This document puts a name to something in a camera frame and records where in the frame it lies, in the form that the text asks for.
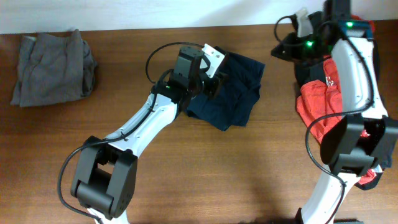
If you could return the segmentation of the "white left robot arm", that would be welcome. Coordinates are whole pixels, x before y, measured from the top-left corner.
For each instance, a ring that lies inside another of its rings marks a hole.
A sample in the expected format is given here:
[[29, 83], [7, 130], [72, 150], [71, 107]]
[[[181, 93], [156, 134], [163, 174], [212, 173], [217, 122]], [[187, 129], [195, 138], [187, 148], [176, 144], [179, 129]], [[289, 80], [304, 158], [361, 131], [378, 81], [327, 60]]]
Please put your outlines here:
[[214, 98], [227, 76], [219, 71], [228, 53], [208, 44], [182, 44], [174, 68], [154, 83], [147, 101], [124, 125], [100, 139], [89, 137], [74, 151], [79, 156], [70, 193], [96, 223], [127, 223], [137, 162], [156, 135], [204, 94]]

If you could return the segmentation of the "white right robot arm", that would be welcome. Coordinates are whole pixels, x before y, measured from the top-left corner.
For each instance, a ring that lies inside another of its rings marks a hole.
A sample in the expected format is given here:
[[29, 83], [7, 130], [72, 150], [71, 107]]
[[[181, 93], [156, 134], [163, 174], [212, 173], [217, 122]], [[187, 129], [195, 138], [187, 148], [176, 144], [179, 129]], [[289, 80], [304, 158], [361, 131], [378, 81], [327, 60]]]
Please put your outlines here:
[[297, 65], [330, 56], [342, 93], [338, 123], [322, 139], [321, 159], [315, 162], [321, 176], [295, 223], [333, 223], [350, 189], [395, 145], [397, 121], [388, 116], [377, 87], [371, 24], [352, 17], [349, 1], [325, 1], [313, 14], [301, 8], [290, 20], [294, 32], [271, 54]]

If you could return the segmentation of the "navy blue shorts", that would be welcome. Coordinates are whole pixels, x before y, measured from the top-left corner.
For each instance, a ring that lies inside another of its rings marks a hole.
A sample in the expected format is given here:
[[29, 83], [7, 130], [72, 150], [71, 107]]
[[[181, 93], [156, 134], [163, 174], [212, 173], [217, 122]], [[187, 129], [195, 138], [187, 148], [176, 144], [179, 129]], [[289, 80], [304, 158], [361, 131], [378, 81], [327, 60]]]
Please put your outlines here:
[[214, 99], [200, 94], [185, 110], [187, 116], [209, 122], [220, 131], [245, 126], [260, 99], [261, 79], [266, 65], [240, 54], [228, 52], [220, 72], [228, 75]]

